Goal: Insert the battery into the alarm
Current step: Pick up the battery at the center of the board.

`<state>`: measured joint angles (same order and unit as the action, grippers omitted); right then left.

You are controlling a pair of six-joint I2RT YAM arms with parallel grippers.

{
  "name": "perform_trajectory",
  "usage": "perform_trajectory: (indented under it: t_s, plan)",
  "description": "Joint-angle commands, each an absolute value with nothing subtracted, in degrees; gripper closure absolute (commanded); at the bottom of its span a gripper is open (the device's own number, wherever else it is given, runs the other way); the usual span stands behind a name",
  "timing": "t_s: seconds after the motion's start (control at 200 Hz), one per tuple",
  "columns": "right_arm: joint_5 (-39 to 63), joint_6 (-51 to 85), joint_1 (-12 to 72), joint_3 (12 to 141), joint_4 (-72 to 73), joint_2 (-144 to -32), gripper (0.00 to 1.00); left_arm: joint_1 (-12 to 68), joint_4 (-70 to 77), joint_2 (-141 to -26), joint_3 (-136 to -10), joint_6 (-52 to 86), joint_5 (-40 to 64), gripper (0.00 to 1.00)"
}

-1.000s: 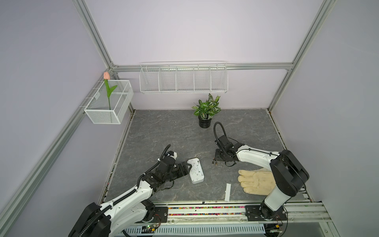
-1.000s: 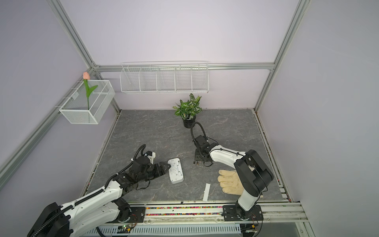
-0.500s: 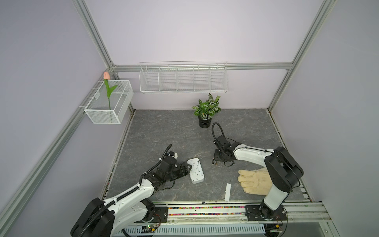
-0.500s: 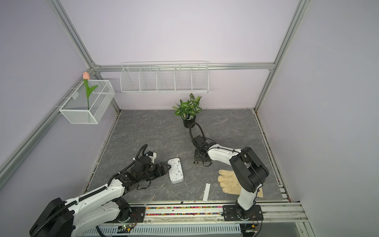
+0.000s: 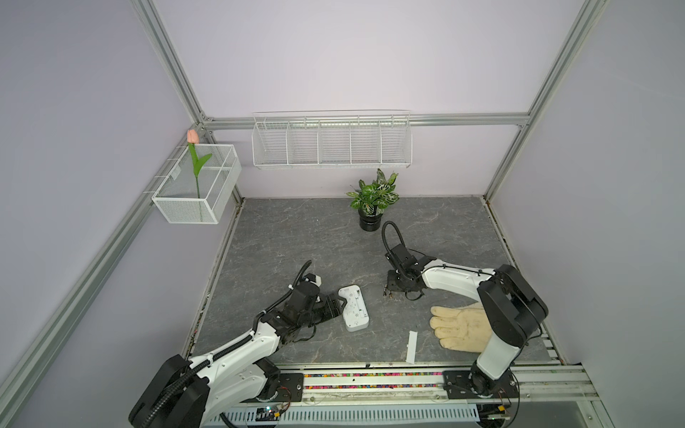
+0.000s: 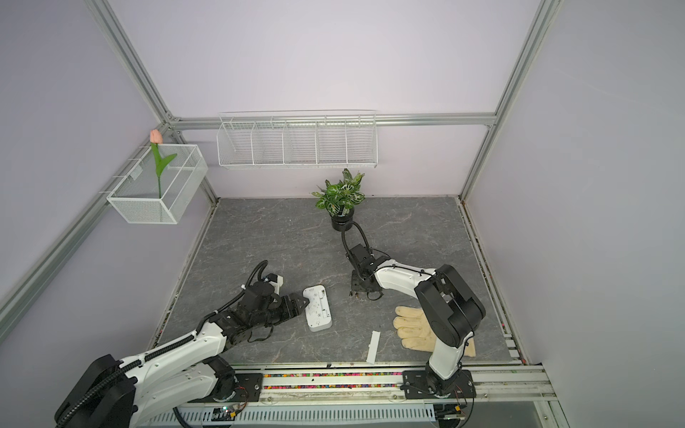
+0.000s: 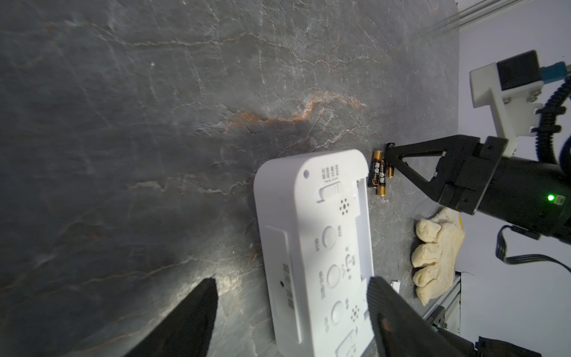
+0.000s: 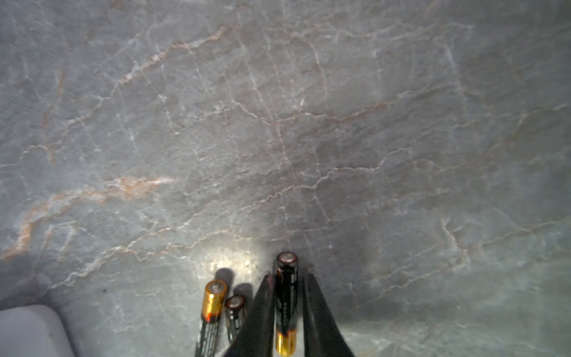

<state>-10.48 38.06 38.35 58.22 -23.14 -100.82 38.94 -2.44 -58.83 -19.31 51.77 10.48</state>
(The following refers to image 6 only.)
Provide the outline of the white alarm device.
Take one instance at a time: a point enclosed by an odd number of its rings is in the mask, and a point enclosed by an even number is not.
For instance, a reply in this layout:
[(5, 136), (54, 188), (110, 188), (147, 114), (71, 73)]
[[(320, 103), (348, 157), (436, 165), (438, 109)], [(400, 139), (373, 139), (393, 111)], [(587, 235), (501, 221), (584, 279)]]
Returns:
[(305, 308), (305, 317), (312, 333), (330, 328), (333, 318), (328, 302), (328, 292), (324, 285), (314, 285), (303, 290), (303, 297), (309, 303)]

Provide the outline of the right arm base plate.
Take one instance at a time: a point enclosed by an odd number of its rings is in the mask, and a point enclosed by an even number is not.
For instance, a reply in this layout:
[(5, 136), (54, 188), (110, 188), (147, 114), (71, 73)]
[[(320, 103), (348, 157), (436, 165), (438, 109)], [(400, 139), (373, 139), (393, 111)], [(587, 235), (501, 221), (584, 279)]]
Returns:
[(470, 371), (460, 369), (444, 380), (430, 370), (406, 370), (402, 372), (400, 389), (406, 399), (474, 399), (476, 387)]

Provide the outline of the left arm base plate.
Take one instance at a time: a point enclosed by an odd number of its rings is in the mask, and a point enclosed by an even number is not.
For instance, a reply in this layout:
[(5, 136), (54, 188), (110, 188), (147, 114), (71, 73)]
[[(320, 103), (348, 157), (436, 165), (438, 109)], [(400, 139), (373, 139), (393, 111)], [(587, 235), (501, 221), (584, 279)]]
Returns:
[(238, 373), (217, 381), (210, 393), (193, 403), (257, 402), (262, 393), (264, 376), (257, 372)]

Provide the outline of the white battery cover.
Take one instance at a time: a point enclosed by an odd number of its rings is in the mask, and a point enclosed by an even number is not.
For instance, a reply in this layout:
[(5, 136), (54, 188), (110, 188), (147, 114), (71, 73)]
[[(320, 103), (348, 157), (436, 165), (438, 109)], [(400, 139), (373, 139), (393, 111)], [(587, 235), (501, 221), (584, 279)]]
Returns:
[(371, 339), (369, 341), (369, 348), (367, 349), (367, 358), (366, 362), (369, 365), (375, 365), (376, 364), (376, 356), (378, 352), (378, 346), (380, 342), (380, 335), (381, 333), (379, 331), (373, 331), (371, 335)]

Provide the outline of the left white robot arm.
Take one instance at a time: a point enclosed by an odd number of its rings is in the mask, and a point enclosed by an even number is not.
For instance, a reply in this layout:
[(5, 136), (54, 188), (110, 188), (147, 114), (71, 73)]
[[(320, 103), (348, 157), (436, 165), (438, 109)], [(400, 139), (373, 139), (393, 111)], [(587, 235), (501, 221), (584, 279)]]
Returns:
[(237, 296), (204, 315), (196, 328), (161, 346), (116, 360), (93, 361), (55, 412), (59, 427), (135, 427), (198, 399), (239, 401), (254, 390), (241, 385), (223, 353), (249, 342), (253, 331), (274, 329), (303, 314), (300, 292), (280, 294), (283, 278), (266, 275), (265, 260)]

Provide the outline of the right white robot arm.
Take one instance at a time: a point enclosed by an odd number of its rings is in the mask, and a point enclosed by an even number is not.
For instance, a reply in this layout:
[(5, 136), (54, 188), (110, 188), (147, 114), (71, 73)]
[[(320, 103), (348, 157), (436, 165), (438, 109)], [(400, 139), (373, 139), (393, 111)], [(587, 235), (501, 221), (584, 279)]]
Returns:
[(401, 292), (420, 303), (435, 350), (426, 371), (429, 387), (443, 393), (458, 380), (467, 344), (483, 319), (486, 309), (460, 273), (451, 265), (421, 269), (402, 264), (385, 253), (374, 255), (360, 225), (350, 221), (342, 227), (342, 246), (351, 262), (351, 294)]

